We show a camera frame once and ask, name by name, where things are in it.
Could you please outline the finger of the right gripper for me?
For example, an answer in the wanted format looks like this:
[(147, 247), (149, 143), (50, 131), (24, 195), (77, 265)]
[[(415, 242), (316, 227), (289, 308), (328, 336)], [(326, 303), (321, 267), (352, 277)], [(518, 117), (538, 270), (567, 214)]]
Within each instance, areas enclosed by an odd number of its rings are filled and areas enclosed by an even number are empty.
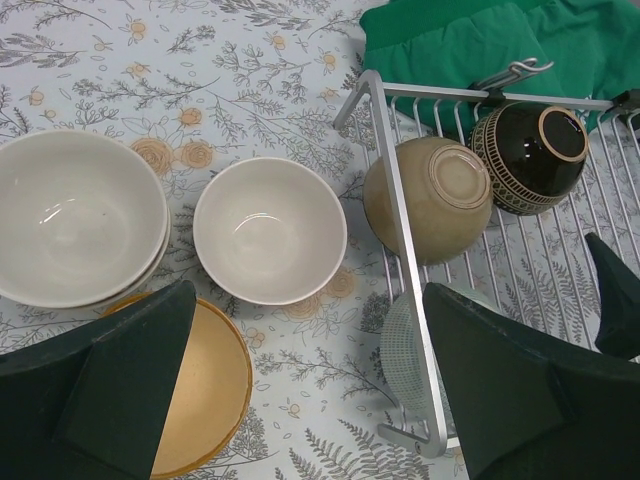
[(621, 359), (639, 356), (639, 277), (593, 232), (585, 235), (600, 294), (600, 352)]

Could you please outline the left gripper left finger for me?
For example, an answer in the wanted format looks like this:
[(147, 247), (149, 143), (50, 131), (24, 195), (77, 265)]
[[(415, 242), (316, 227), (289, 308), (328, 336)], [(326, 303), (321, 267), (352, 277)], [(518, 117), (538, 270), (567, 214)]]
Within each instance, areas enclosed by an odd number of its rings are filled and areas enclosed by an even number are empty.
[(191, 332), (193, 284), (179, 281), (100, 319), (56, 426), (64, 446), (126, 478), (148, 478)]

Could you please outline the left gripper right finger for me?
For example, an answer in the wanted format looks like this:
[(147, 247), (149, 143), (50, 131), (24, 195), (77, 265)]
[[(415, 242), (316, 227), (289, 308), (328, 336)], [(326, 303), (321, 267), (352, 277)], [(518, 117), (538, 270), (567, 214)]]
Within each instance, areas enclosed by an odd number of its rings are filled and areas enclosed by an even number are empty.
[(636, 479), (639, 366), (439, 283), (423, 305), (473, 479)]

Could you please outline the pale beige white bowl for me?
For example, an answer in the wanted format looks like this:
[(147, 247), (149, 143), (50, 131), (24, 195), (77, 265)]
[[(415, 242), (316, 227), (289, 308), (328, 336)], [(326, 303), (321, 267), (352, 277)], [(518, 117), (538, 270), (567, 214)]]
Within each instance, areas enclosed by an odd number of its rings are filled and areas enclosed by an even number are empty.
[(153, 272), (156, 270), (156, 268), (159, 266), (162, 258), (164, 257), (164, 254), (168, 248), (169, 245), (169, 240), (170, 240), (170, 234), (171, 234), (171, 228), (172, 228), (172, 220), (171, 220), (171, 211), (170, 209), (167, 209), (167, 227), (165, 230), (165, 235), (164, 235), (164, 239), (163, 242), (161, 244), (160, 249), (158, 250), (156, 256), (154, 257), (152, 263), (150, 264), (150, 266), (141, 274), (140, 277), (138, 277), (133, 283), (131, 283), (128, 287), (126, 287), (125, 289), (123, 289), (122, 291), (107, 297), (106, 299), (100, 300), (98, 302), (94, 302), (92, 304), (87, 304), (87, 305), (83, 305), (81, 306), (81, 309), (88, 309), (88, 308), (100, 308), (100, 307), (105, 307), (108, 306), (110, 304), (115, 303), (117, 300), (123, 299), (124, 297), (126, 297), (127, 295), (133, 293), (135, 290), (137, 290), (139, 287), (141, 287), (153, 274)]

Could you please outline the beige bowl back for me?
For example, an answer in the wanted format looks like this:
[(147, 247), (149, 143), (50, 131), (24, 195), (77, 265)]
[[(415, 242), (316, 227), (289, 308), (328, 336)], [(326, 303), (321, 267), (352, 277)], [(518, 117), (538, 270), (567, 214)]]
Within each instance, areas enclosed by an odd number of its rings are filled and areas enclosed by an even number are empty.
[(106, 136), (43, 131), (1, 147), (1, 294), (51, 309), (105, 300), (153, 263), (168, 229), (161, 183)]

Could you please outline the red floral bowl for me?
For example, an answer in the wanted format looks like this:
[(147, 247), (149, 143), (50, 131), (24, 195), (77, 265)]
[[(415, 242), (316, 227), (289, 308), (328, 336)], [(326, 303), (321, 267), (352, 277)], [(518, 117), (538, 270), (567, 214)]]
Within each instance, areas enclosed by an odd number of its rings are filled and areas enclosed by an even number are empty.
[(200, 263), (227, 293), (283, 306), (325, 287), (347, 246), (334, 190), (294, 161), (260, 157), (228, 166), (201, 193), (192, 234)]

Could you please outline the mint green dotted bowl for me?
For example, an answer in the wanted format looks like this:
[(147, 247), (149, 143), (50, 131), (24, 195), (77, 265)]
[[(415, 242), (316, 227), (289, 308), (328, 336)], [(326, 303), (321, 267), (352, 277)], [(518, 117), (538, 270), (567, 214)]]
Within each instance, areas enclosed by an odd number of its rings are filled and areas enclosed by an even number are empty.
[(385, 379), (399, 402), (425, 419), (430, 404), (423, 392), (407, 293), (390, 306), (381, 331), (380, 360)]

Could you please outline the dark brown patterned bowl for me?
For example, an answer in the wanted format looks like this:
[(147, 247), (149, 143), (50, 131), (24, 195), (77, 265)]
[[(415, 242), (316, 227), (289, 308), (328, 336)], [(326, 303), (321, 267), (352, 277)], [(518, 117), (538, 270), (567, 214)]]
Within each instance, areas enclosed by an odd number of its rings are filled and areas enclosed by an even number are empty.
[(589, 147), (572, 111), (534, 102), (507, 104), (479, 119), (469, 142), (488, 168), (494, 203), (519, 216), (563, 201), (581, 178)]

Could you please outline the green cloth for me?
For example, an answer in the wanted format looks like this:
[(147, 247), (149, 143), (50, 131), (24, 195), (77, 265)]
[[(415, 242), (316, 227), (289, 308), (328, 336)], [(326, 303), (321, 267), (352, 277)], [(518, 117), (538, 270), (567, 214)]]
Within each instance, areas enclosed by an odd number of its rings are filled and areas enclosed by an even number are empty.
[(391, 83), (463, 89), (536, 58), (510, 86), (609, 100), (639, 85), (639, 9), (629, 1), (390, 1), (366, 11), (363, 67)]

